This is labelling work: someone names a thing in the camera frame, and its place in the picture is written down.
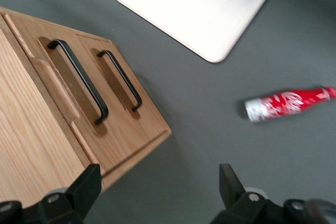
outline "light wood grain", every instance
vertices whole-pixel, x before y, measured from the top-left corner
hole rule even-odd
[[[146,93],[143,86],[141,85],[141,83],[139,82],[139,80],[137,79],[132,69],[129,67],[115,44],[111,41],[105,42],[104,40],[100,40],[97,38],[92,39],[88,36],[83,35],[78,35],[78,37],[82,42],[83,47],[87,50],[91,50],[91,52],[93,51],[96,53],[97,51],[109,50],[113,53],[113,55],[115,56],[115,58],[123,68],[124,72],[127,74],[128,78],[142,98],[143,104],[141,105],[141,107],[138,108],[138,113],[140,116],[136,119],[136,121],[139,124],[139,127],[143,128],[146,135],[148,136],[148,139],[152,140],[162,134],[162,132],[164,131],[168,131],[171,133],[171,129],[169,128],[168,124],[166,123],[160,112],[157,110],[151,98]],[[117,69],[108,59],[108,57],[106,63],[113,71],[114,77],[111,78],[111,81],[113,82],[112,85],[114,85],[117,92],[121,91],[119,95],[123,98],[123,101],[126,102],[126,107],[128,107],[128,113],[131,114],[130,107],[132,108],[136,104],[136,100],[130,89],[127,87],[125,81],[122,79],[121,75],[118,73]]]
[[[115,166],[118,166],[124,162],[127,157],[133,155],[133,153],[137,152],[148,142],[143,129],[127,114],[123,107],[120,106],[120,103],[116,103],[118,98],[110,91],[108,83],[105,81],[99,69],[95,67],[97,63],[92,58],[91,52],[83,48],[81,42],[78,40],[77,34],[71,33],[68,29],[64,29],[63,27],[50,25],[50,23],[41,21],[35,22],[34,19],[31,18],[26,19],[25,16],[22,15],[6,15],[5,18],[15,32],[18,41],[20,43],[24,41],[22,47],[26,48],[25,51],[30,59],[50,57],[49,54],[46,55],[46,52],[38,43],[39,38],[43,36],[50,40],[55,38],[65,40],[81,62],[83,68],[109,108],[109,116],[104,120],[107,133],[105,135],[97,135],[95,131],[92,130],[91,125],[87,123],[86,117],[80,108],[78,108],[81,115],[80,119],[79,121],[74,121],[73,118],[69,117],[69,111],[64,110],[64,106],[59,106],[60,101],[57,99],[54,99],[54,101],[59,106],[59,110],[70,127],[76,125],[76,129],[72,128],[73,133],[81,140],[80,143],[83,148],[86,146],[90,148],[90,151],[86,152],[86,154],[94,154],[94,156],[89,156],[89,159],[97,159],[102,171],[111,170]],[[62,50],[59,48],[56,48],[56,50],[59,55],[64,58],[67,68],[72,72],[73,76],[76,77],[85,96],[90,100],[98,113],[98,107],[95,105],[94,100],[86,90],[86,87],[70,61]],[[55,92],[58,92],[58,90],[56,89],[54,92],[50,92],[51,96],[53,96],[52,94]],[[69,92],[68,95],[72,97],[72,100],[76,100],[71,92]]]
[[[27,207],[84,167],[0,30],[0,201]]]
[[[111,41],[1,7],[0,12],[7,13],[5,15],[7,24],[35,69],[40,72],[39,76],[48,86],[48,92],[54,103],[77,137],[82,147],[81,152],[84,151],[92,163],[99,162],[101,165],[104,187],[113,184],[171,135],[169,126]],[[110,113],[104,121],[107,128],[104,136],[98,136],[92,130],[64,75],[60,74],[59,69],[57,70],[60,66],[56,66],[57,64],[51,60],[50,51],[46,50],[44,43],[38,41],[41,36],[50,40],[55,38],[65,40],[105,100]],[[131,108],[136,104],[135,98],[109,59],[104,59],[102,66],[95,58],[95,52],[103,49],[114,54],[142,97],[143,105],[137,112],[132,113]],[[98,107],[76,75],[71,63],[61,50],[57,51],[66,64],[61,68],[72,71],[98,113]]]
[[[58,125],[61,127],[61,129],[64,132],[64,135],[67,136],[67,139],[72,146],[72,148],[75,150],[76,154],[78,155],[79,159],[81,160],[84,167],[87,167],[90,164],[90,161],[88,157],[86,156],[85,152],[83,151],[82,147],[78,143],[78,140],[74,136],[74,134],[71,131],[71,128],[67,124],[67,122],[64,120],[64,117],[58,110],[57,106],[55,105],[53,99],[51,98],[49,92],[47,91],[44,84],[41,82],[41,79],[39,78],[38,74],[32,67],[32,64],[29,62],[27,55],[23,52],[20,44],[17,42],[15,36],[13,35],[12,31],[6,24],[6,21],[2,17],[0,17],[0,29],[6,36],[6,39],[11,44],[12,48],[14,49],[17,57],[21,61],[22,65],[25,67],[26,71],[28,72],[29,76],[33,80],[35,86],[37,87],[38,91],[42,95],[43,99],[49,106],[49,109],[54,115],[54,118],[58,122]]]

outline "wood edge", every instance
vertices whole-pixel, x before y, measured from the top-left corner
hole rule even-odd
[[[78,140],[74,136],[71,128],[65,121],[64,117],[62,116],[61,112],[58,110],[55,102],[53,101],[52,97],[50,96],[48,90],[42,83],[40,77],[38,76],[37,72],[35,71],[34,67],[30,63],[27,55],[23,51],[22,47],[20,46],[19,42],[15,38],[13,32],[10,30],[9,26],[6,24],[5,20],[0,18],[0,29],[5,34],[7,40],[11,44],[13,50],[17,54],[19,60],[21,61],[22,65],[28,72],[29,76],[31,77],[32,81],[34,82],[35,86],[37,87],[38,91],[42,95],[43,99],[47,103],[49,109],[53,113],[57,123],[59,124],[61,130],[63,131],[64,135],[69,140],[69,143],[75,153],[78,155],[79,160],[81,161],[82,165],[84,167],[87,167],[91,162],[89,161],[89,158],[86,156],[84,150],[78,143]]]
[[[113,185],[119,178],[125,175],[131,168],[133,168],[137,163],[143,160],[148,154],[150,154],[154,149],[156,149],[163,141],[165,141],[171,135],[171,130],[167,129],[162,132],[159,136],[149,142],[144,148],[136,152],[125,162],[115,167],[114,170],[105,174],[102,177],[102,181],[105,184],[105,190]]]
[[[67,29],[67,30],[69,30],[73,33],[76,33],[76,34],[80,35],[80,36],[90,37],[90,38],[94,37],[95,39],[104,40],[106,42],[109,42],[109,40],[104,38],[104,37],[100,37],[98,35],[90,34],[90,33],[87,33],[85,31],[80,31],[80,30],[77,30],[77,29],[74,29],[74,28],[70,28],[68,26],[59,25],[59,24],[56,24],[54,22],[50,22],[50,21],[47,21],[47,20],[44,20],[44,19],[41,19],[41,18],[30,16],[28,14],[20,13],[20,12],[17,12],[15,10],[11,10],[11,9],[8,9],[8,8],[5,8],[5,7],[0,7],[0,14],[2,14],[2,15],[9,14],[9,15],[24,16],[25,18],[30,18],[31,20],[35,20],[35,21],[38,21],[38,22],[43,22],[43,23],[46,23],[46,24],[49,24],[49,25],[56,25],[58,27],[62,27],[64,29]]]

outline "wooden drawer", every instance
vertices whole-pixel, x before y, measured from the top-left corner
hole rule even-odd
[[[50,106],[56,105],[57,113],[71,129],[72,136],[66,138],[75,136],[77,143],[69,140],[69,146],[83,165],[87,165],[85,158],[100,164],[102,182],[106,186],[171,134],[167,123],[111,41],[7,9],[0,8],[0,12],[3,26],[6,23],[11,30],[11,36],[15,36],[44,84],[41,89],[46,89],[51,97],[54,104]],[[108,108],[109,114],[101,123],[95,122],[101,115],[102,106],[84,84],[71,57],[61,45],[55,49],[48,48],[55,39],[65,41]],[[103,50],[112,54],[131,84],[125,82],[108,53],[98,57],[97,54]],[[35,85],[41,85],[40,80],[37,80],[39,83],[34,81]],[[135,88],[142,101],[136,110],[134,107],[139,99],[135,98],[130,86]]]

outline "metal screw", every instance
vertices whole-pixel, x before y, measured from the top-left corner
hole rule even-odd
[[[58,200],[58,198],[59,198],[59,195],[58,195],[58,194],[55,194],[55,195],[52,195],[51,197],[49,197],[49,198],[47,199],[47,201],[48,201],[48,203],[52,203],[52,202]]]
[[[294,209],[299,210],[299,211],[303,210],[303,204],[298,201],[292,202],[292,207],[294,207]]]
[[[248,196],[248,198],[249,198],[251,201],[259,201],[259,200],[260,200],[259,196],[256,195],[256,194],[250,194],[250,195]]]
[[[10,210],[13,207],[13,203],[8,203],[6,205],[4,205],[2,208],[0,208],[0,212],[5,212],[7,210]]]

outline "coca-cola bottle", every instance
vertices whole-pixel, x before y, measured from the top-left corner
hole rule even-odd
[[[264,98],[245,102],[248,118],[252,122],[265,121],[279,116],[292,115],[313,105],[336,98],[336,88],[324,87],[313,90],[289,90]]]

